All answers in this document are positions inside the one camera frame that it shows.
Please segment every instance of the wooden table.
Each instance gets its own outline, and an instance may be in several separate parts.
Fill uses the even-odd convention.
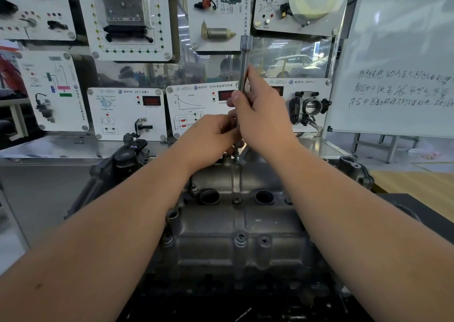
[[[407,193],[454,222],[454,173],[371,171],[376,193]]]

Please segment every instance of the metal workbench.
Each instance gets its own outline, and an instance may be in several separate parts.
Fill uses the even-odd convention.
[[[323,158],[347,154],[319,137],[300,142]],[[89,179],[90,166],[121,146],[121,141],[99,141],[93,135],[49,135],[0,151],[0,203],[25,247],[63,222]],[[159,156],[168,145],[152,141],[148,148],[150,155]]]

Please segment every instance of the whiteboard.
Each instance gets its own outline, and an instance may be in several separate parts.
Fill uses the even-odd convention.
[[[454,137],[454,0],[358,0],[333,131]]]

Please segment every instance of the forearm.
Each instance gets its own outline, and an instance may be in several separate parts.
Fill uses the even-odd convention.
[[[447,321],[454,247],[292,143],[268,158],[312,240],[376,321]]]
[[[171,149],[71,217],[0,277],[15,321],[114,321],[150,261],[190,173]]]

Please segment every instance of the fingernail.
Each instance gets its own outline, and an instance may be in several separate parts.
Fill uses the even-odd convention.
[[[240,92],[238,90],[235,90],[234,92],[231,93],[232,101],[236,101],[238,97],[240,97]]]

